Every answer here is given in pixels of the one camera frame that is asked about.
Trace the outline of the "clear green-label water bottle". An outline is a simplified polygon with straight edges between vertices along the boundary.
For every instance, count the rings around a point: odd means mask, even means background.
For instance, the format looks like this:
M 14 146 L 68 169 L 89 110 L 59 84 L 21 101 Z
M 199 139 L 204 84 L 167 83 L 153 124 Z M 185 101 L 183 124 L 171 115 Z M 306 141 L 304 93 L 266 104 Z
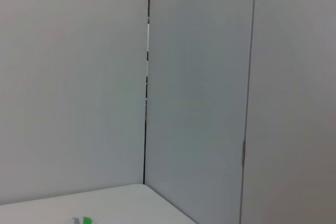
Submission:
M 96 224 L 90 217 L 72 217 L 67 224 Z

